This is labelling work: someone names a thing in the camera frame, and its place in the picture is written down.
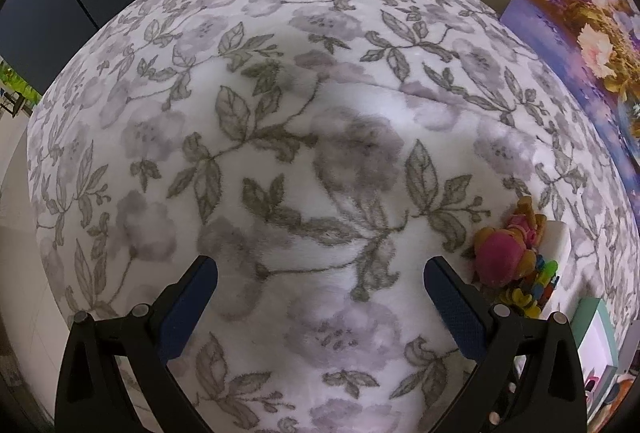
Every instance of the plush toy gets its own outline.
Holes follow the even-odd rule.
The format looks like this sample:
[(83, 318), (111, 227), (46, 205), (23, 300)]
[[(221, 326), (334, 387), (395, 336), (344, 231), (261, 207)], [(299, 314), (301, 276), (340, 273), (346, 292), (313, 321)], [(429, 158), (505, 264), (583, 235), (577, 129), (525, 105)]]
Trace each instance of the plush toy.
[(533, 272), (546, 217), (533, 211), (531, 197), (518, 200), (504, 229), (484, 227), (474, 237), (476, 272), (483, 285), (498, 288)]

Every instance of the white tile floor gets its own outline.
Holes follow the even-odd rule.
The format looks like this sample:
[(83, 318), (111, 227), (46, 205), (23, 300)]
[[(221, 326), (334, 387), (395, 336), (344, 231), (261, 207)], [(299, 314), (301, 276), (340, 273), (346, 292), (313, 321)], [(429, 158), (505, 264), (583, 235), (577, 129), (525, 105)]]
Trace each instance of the white tile floor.
[(23, 135), (2, 182), (0, 315), (22, 376), (53, 416), (68, 329), (42, 268), (31, 215)]

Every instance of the floral blanket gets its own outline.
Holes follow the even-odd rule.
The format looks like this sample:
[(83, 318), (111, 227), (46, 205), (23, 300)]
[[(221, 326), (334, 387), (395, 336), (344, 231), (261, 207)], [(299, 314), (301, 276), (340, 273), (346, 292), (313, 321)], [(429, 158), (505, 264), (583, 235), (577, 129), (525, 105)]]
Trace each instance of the floral blanket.
[[(470, 366), (422, 286), (517, 197), (572, 230), (550, 306), (638, 312), (638, 229), (593, 126), (478, 0), (137, 0), (29, 127), (60, 311), (220, 282), (169, 368), (215, 431), (428, 431)], [(150, 429), (130, 368), (132, 399)]]

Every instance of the blue gripper pad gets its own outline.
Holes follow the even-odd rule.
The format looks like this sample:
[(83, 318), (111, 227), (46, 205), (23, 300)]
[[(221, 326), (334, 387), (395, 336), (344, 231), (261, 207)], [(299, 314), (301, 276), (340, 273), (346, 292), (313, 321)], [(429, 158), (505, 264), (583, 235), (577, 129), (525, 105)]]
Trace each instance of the blue gripper pad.
[(210, 257), (191, 276), (159, 326), (156, 352), (163, 364), (180, 357), (218, 284), (218, 267)]
[(463, 285), (462, 280), (443, 257), (431, 258), (424, 266), (424, 288), (427, 289), (462, 355), (480, 363), (486, 354), (487, 330), (456, 287), (453, 276), (459, 286)]

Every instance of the canvas painting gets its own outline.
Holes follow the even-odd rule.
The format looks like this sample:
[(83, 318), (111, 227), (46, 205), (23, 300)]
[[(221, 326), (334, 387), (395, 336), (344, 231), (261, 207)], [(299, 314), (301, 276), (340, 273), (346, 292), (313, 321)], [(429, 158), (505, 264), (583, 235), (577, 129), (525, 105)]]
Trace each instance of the canvas painting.
[(607, 146), (640, 223), (640, 10), (634, 1), (511, 0), (500, 20), (576, 97)]

